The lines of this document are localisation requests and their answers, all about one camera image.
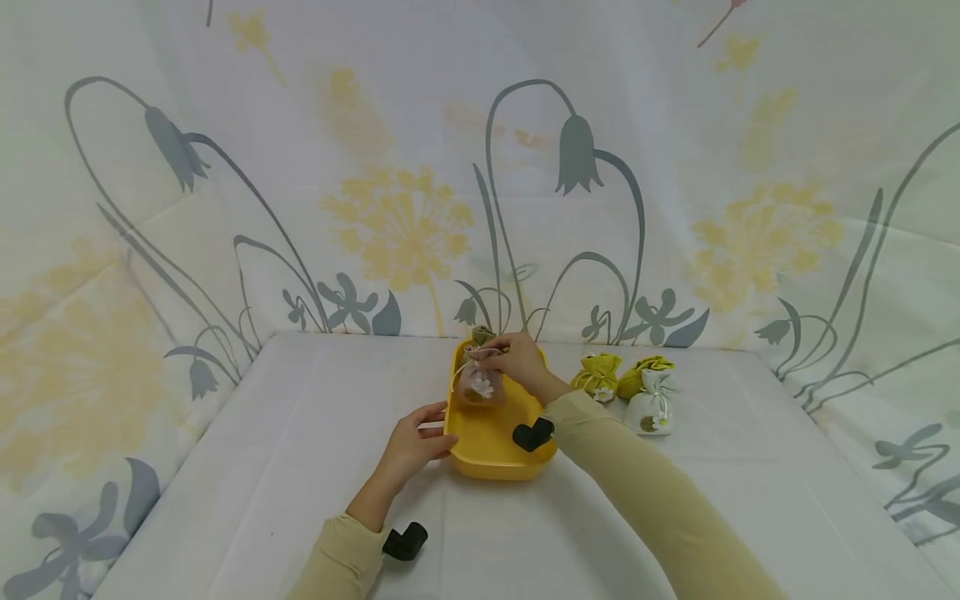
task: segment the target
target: finger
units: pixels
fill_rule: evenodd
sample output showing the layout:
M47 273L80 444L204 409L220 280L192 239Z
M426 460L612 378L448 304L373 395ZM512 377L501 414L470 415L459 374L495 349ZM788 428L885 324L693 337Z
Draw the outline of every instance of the finger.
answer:
M446 418L446 410L444 410L444 411L442 411L442 412L440 412L440 413L437 413L437 414L435 414L435 415L430 415L430 416L427 417L426 419L422 420L422 421L420 422L420 424L423 424L423 423L439 423L439 422L443 422L445 418Z
M437 458L444 452L449 452L459 440L460 438L457 436L437 436L436 438L424 440L423 443L426 445L430 456Z
M430 417L431 415L436 415L441 413L446 409L446 400L443 402L435 402L433 404L427 404L426 406L421 406L414 412L410 413L405 419L411 420L417 425L421 424L424 419Z
M509 360L509 354L498 354L497 356L491 356L490 358L484 359L477 364L480 365L481 369L493 369L494 371L503 371L503 366L505 361Z
M444 429L442 427L423 427L418 429L420 432L420 438L422 440L429 440L430 438L439 438L444 434Z
M493 338L492 340L490 340L480 348L481 349L497 348L500 350L504 348L509 348L510 344L514 341L514 339L516 339L516 336L518 335L520 335L519 331L515 331L514 333L504 333L501 336Z

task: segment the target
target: white table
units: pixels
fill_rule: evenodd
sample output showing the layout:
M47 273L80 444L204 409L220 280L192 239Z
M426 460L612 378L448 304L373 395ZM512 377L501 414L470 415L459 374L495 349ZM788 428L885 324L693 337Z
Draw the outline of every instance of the white table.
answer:
M282 598L396 419L445 398L455 340L284 334L257 358L97 600ZM570 377L582 346L543 345ZM653 348L600 348L624 367ZM684 388L657 443L794 598L950 598L855 472L752 354L659 350ZM390 525L430 539L388 560L377 600L672 598L649 551L562 453L528 483L446 467Z

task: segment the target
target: black plastic piece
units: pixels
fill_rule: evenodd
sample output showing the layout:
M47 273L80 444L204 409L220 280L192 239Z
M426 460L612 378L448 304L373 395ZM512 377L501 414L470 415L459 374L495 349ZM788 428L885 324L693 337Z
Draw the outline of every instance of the black plastic piece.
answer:
M426 529L416 521L407 525L403 535L397 533L396 529L391 529L387 540L383 542L383 553L398 561L409 563L417 557L427 537Z
M533 452L553 437L553 423L540 417L534 426L521 423L514 428L514 444L527 452Z

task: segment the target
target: person's right hand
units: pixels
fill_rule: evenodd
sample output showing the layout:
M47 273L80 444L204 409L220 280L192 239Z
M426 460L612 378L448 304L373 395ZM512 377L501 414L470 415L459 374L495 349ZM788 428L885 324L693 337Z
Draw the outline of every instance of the person's right hand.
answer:
M483 348L497 348L504 353L481 361L480 367L507 375L544 406L573 390L547 370L537 343L526 332L501 335L487 342Z

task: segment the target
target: yellow dandelion print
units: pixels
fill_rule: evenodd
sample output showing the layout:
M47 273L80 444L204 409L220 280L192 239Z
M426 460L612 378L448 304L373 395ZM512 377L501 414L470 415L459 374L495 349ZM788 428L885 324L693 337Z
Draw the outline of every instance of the yellow dandelion print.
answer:
M696 294L717 312L730 312L753 293L777 291L777 274L801 275L819 268L824 249L835 248L843 229L830 219L833 207L818 201L820 186L761 184L750 198L729 204L719 221L692 227L705 247L687 274Z
M743 106L746 71L756 60L756 49L759 48L762 40L763 36L727 36L723 56L717 62L717 73L726 73L730 69L736 71L736 105L739 107Z
M756 175L770 169L777 160L777 132L797 105L799 93L790 88L777 96L763 94L756 101L747 132L740 147L740 165Z
M327 196L320 209L343 223L337 243L346 254L364 261L364 276L386 280L402 293L412 286L430 292L437 332L444 336L444 319L434 281L450 277L447 261L469 250L463 230L473 226L469 206L454 202L448 185L436 185L434 173L368 169L362 178L341 182L340 198Z
M44 459L83 479L107 457L136 452L161 405L180 419L164 385L154 313L117 265L102 271L92 257L79 253L3 302L43 307L29 323L5 311L12 326L0 338L0 482L15 492Z
M276 66L274 57L267 49L267 42L270 41L270 34L267 33L267 27L263 24L266 12L263 9L250 15L250 18L243 18L239 13L232 12L227 15L227 22L230 24L230 30L233 32L233 41L237 45L237 50L247 52L249 48L256 48L263 54L267 60L271 72L280 83L286 87L287 81L283 79L280 68Z

